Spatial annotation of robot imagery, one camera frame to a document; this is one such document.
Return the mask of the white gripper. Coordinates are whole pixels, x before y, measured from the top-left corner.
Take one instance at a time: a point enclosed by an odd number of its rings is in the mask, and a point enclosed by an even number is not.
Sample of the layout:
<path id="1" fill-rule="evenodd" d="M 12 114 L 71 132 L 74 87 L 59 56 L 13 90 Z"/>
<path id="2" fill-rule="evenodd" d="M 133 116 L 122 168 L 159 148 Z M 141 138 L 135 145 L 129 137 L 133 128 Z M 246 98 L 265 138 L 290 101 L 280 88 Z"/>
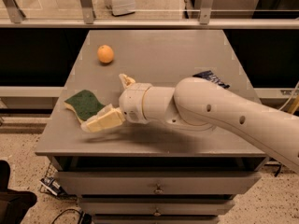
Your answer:
<path id="1" fill-rule="evenodd" d="M 119 98 L 120 108 L 106 105 L 96 115 L 81 124 L 81 129 L 87 133 L 97 133 L 106 129 L 121 126 L 125 119 L 132 123 L 147 124 L 143 114 L 143 99 L 149 88 L 149 83 L 135 83 L 135 80 L 125 74 L 119 74 L 124 88 Z"/>

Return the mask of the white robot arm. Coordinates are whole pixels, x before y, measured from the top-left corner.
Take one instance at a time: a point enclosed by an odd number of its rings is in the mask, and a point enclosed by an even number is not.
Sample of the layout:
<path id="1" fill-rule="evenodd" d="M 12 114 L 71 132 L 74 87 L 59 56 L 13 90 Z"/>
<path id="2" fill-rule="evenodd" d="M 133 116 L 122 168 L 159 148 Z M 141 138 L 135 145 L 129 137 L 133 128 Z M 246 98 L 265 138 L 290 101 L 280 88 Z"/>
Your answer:
<path id="1" fill-rule="evenodd" d="M 123 93 L 117 108 L 106 105 L 81 124 L 88 133 L 122 125 L 159 121 L 171 128 L 205 131 L 221 127 L 299 173 L 299 118 L 238 96 L 200 77 L 174 87 L 137 83 L 120 75 Z"/>

